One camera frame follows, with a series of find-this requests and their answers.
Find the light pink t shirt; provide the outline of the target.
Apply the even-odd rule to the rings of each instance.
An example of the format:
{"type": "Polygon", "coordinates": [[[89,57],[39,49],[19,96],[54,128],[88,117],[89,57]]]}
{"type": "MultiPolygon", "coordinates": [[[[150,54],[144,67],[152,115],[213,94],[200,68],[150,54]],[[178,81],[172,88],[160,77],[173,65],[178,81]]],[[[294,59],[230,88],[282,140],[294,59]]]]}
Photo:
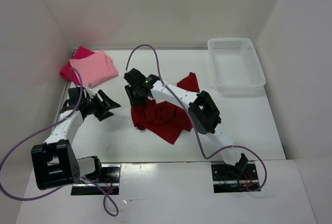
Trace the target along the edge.
{"type": "Polygon", "coordinates": [[[111,57],[108,57],[104,50],[83,59],[70,59],[70,65],[79,72],[84,87],[88,84],[98,86],[118,76],[111,57]]]}

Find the dark red t shirt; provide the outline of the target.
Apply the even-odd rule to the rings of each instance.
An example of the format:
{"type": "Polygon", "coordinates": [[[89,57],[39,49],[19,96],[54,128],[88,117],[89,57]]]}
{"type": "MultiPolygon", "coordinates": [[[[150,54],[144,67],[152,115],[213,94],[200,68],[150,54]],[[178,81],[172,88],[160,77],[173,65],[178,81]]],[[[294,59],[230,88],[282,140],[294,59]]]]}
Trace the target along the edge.
{"type": "Polygon", "coordinates": [[[178,98],[183,100],[191,92],[200,92],[196,75],[189,73],[176,86],[162,82],[156,75],[146,77],[144,82],[153,84],[152,96],[148,97],[149,101],[145,104],[131,106],[133,124],[141,131],[146,129],[152,131],[173,145],[183,130],[191,131],[192,125],[187,114],[167,87],[172,90],[183,89],[184,92],[177,93],[178,98]]]}

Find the magenta t shirt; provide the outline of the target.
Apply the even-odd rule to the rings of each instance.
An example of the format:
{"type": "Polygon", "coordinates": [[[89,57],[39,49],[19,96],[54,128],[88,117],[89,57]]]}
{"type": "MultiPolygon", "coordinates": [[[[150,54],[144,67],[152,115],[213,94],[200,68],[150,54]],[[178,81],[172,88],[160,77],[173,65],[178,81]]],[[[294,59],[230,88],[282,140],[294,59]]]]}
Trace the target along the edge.
{"type": "MultiPolygon", "coordinates": [[[[90,55],[93,55],[94,52],[83,47],[80,46],[77,51],[75,52],[75,54],[72,56],[72,59],[76,59],[76,60],[80,60],[80,59],[84,59],[90,55]]],[[[69,82],[74,82],[77,85],[79,84],[79,80],[76,76],[75,73],[71,74],[70,69],[72,68],[70,62],[68,62],[61,70],[60,70],[60,75],[63,79],[69,81],[69,82]]]]}

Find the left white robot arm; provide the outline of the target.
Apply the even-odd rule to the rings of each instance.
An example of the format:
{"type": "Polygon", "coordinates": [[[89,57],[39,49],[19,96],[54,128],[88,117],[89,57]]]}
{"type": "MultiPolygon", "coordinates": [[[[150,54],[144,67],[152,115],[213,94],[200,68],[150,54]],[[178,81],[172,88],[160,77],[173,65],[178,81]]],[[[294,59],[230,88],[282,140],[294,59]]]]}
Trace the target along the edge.
{"type": "Polygon", "coordinates": [[[103,121],[111,116],[112,109],[121,107],[102,90],[89,94],[80,88],[70,88],[68,99],[60,110],[60,122],[50,136],[31,150],[37,187],[46,190],[77,184],[82,177],[99,182],[104,175],[97,156],[76,158],[72,142],[88,115],[103,121]]]}

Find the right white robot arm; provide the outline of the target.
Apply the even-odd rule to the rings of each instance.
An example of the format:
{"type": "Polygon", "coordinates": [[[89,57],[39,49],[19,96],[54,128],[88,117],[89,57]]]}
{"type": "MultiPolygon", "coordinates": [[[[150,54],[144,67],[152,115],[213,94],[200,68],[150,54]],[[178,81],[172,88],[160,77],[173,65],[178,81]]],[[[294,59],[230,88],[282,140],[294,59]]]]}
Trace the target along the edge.
{"type": "Polygon", "coordinates": [[[124,79],[128,83],[125,90],[131,106],[144,103],[150,97],[181,107],[192,124],[203,157],[208,160],[219,153],[231,178],[239,179],[245,174],[248,158],[236,150],[233,140],[222,125],[220,111],[208,92],[188,91],[166,83],[156,75],[145,77],[135,69],[126,72],[124,79]],[[221,151],[207,156],[203,151],[200,135],[220,144],[221,151]]]}

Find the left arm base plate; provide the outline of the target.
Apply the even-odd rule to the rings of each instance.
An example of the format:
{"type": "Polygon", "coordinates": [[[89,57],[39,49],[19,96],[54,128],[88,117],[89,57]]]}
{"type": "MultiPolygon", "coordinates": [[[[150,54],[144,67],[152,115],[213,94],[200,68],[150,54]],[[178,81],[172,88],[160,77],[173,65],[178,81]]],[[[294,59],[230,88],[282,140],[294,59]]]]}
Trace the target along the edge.
{"type": "MultiPolygon", "coordinates": [[[[102,164],[101,174],[89,174],[86,177],[98,184],[109,195],[119,194],[120,164],[102,164]]],[[[103,193],[91,182],[82,180],[79,184],[72,185],[72,196],[103,195],[103,193]]]]}

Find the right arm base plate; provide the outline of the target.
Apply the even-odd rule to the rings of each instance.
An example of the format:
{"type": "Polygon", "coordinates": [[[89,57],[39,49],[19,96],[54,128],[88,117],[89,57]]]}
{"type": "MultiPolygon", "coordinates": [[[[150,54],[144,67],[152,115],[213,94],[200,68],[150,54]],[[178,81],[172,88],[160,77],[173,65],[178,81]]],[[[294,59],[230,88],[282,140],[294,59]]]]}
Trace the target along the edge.
{"type": "Polygon", "coordinates": [[[211,171],[214,193],[248,192],[260,187],[256,165],[253,162],[246,166],[241,175],[223,163],[212,163],[211,171]]]}

